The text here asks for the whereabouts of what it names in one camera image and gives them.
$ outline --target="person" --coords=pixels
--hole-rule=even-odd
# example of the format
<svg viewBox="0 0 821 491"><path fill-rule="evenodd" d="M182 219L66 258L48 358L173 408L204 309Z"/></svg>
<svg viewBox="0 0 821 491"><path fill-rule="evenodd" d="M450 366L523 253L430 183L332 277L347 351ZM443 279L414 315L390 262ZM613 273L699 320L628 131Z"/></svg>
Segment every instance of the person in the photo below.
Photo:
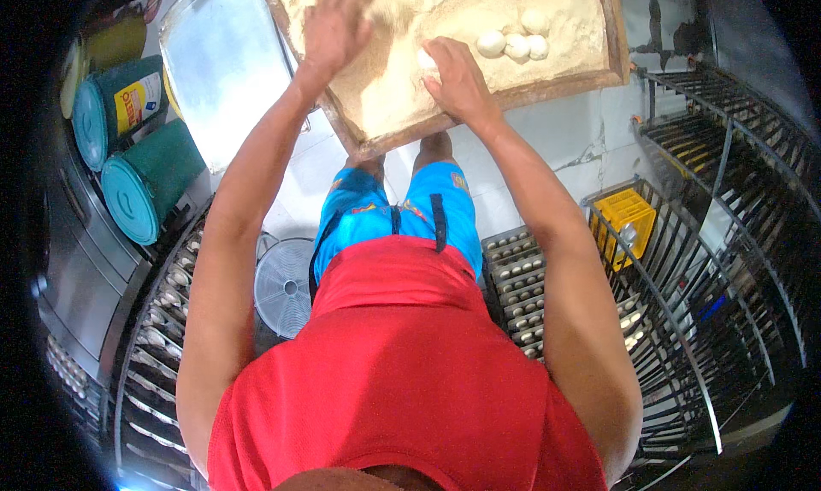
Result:
<svg viewBox="0 0 821 491"><path fill-rule="evenodd" d="M213 200L177 383L191 461L215 489L606 488L635 453L642 401L599 252L455 40L424 42L440 73L425 86L487 147L543 248L544 364L488 315L446 134L421 142L397 206L380 160L348 159L322 211L310 320L254 361L255 241L311 105L369 42L371 1L307 11L304 61Z"/></svg>

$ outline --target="green bucket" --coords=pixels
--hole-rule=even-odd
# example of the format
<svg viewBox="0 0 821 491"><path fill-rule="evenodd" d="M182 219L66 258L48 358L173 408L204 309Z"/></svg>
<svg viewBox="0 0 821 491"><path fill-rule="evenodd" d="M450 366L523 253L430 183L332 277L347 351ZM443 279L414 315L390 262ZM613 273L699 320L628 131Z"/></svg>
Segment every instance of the green bucket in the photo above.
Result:
<svg viewBox="0 0 821 491"><path fill-rule="evenodd" d="M140 245L151 245L160 224L203 170L205 162L188 127L176 119L106 160L103 197L120 229Z"/></svg>
<svg viewBox="0 0 821 491"><path fill-rule="evenodd" d="M132 60L89 75L77 88L71 115L83 161L99 172L122 139L167 110L162 56Z"/></svg>

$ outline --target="hand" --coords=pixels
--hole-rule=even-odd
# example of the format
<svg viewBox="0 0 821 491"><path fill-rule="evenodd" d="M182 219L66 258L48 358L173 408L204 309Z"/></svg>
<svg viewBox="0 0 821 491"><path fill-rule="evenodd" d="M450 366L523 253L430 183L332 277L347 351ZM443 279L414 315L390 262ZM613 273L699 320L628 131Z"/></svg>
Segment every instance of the hand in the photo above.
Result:
<svg viewBox="0 0 821 491"><path fill-rule="evenodd" d="M471 129L502 119L502 110L493 100L482 71L467 44L452 38L436 37L422 46L439 68L439 77L426 76L425 87L436 103L449 115L464 121Z"/></svg>
<svg viewBox="0 0 821 491"><path fill-rule="evenodd" d="M305 59L300 66L324 86L356 58L374 27L362 16L373 0L318 0L305 10Z"/></svg>

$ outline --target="yellow crate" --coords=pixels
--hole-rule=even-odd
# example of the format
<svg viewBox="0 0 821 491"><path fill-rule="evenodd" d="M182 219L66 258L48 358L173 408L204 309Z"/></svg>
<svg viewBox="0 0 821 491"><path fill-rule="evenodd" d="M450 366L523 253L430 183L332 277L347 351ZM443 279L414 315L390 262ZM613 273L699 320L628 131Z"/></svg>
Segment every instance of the yellow crate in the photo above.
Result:
<svg viewBox="0 0 821 491"><path fill-rule="evenodd" d="M653 223L656 219L656 211L647 204L647 201L630 188L596 201L594 208L602 212L602 216L611 223L621 239L624 241L632 239L631 252L637 260L640 259L650 241L650 234L653 232ZM598 225L599 218L593 215L590 230L594 236ZM633 264L621 247L617 249L616 240L608 236L608 230L604 226L600 229L596 243L608 261L613 256L613 250L617 250L616 258L613 260L613 270L616 272Z"/></svg>

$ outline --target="floor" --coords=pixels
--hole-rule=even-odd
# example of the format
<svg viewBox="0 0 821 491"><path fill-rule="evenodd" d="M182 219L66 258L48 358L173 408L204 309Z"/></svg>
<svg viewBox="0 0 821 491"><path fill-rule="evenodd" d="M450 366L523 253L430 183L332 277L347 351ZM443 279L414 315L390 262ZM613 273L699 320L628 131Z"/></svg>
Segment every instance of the floor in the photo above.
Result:
<svg viewBox="0 0 821 491"><path fill-rule="evenodd" d="M661 70L662 56L652 46L649 3L651 0L621 0L631 58L651 70ZM162 0L155 21L149 25L144 56L159 53L157 27L174 0ZM693 21L694 0L659 0L661 41L656 50L672 49L673 33ZM642 53L635 52L639 47ZM665 57L665 68L684 69L684 56ZM684 107L683 99L672 98L659 110ZM650 160L631 132L631 116L644 116L647 95L634 76L628 85L596 90L568 98L526 106L506 113L508 122L534 147L576 201L603 188L638 175L655 181ZM321 110L310 115L311 130L299 137L282 188L266 216L263 229L273 236L316 237L319 212L333 177L346 159L346 152ZM476 207L480 238L523 224L493 159L467 127L448 131L454 157L465 172ZM387 196L392 203L404 198L419 143L400 147L385 161ZM219 185L221 176L203 175L181 202L201 204Z"/></svg>

